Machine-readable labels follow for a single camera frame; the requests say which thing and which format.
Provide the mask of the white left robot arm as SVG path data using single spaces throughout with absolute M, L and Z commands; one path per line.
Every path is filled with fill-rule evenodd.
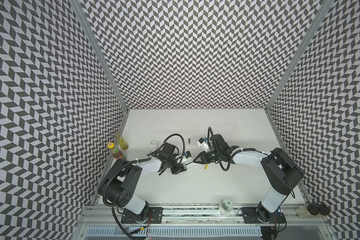
M 185 172 L 183 161 L 186 159 L 186 144 L 183 136 L 171 134 L 145 159 L 132 161 L 117 159 L 101 181 L 98 194 L 102 196 L 106 206 L 123 208 L 145 218 L 149 203 L 135 194 L 139 179 L 153 173 L 161 175 L 167 169 L 170 169 L 173 175 Z

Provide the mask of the white air conditioner remote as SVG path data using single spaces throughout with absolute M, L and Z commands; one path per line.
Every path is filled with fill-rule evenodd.
M 148 153 L 151 154 L 152 152 L 156 151 L 159 147 L 159 141 L 152 140 L 148 146 Z

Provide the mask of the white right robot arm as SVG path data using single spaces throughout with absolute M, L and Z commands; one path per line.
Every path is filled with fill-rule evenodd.
M 194 158 L 195 164 L 216 163 L 224 172 L 234 164 L 264 170 L 271 186 L 256 208 L 260 222 L 270 222 L 288 196 L 296 197 L 294 188 L 303 179 L 304 172 L 283 149 L 261 152 L 255 148 L 229 146 L 222 135 L 213 134 L 212 128 L 208 128 L 207 137 L 200 138 L 197 145 L 204 150 Z

